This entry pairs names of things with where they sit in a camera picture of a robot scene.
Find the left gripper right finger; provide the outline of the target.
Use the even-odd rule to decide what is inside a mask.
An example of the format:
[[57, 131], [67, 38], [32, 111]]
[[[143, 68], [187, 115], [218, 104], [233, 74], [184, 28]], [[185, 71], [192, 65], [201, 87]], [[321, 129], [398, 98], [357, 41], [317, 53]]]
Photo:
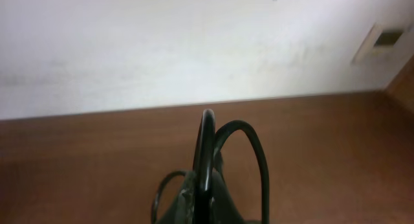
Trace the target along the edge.
[[237, 210], [230, 193], [216, 171], [212, 174], [212, 212], [211, 223], [214, 224], [261, 224], [260, 220], [245, 220]]

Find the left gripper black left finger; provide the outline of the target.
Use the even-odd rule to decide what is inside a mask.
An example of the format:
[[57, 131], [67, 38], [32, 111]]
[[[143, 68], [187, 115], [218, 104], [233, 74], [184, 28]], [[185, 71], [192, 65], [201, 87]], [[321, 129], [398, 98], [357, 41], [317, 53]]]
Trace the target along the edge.
[[[171, 205], [161, 218], [157, 218], [158, 205], [165, 186], [176, 176], [183, 176], [184, 181]], [[195, 207], [195, 172], [177, 170], [169, 173], [161, 181], [154, 198], [155, 224], [192, 224]]]

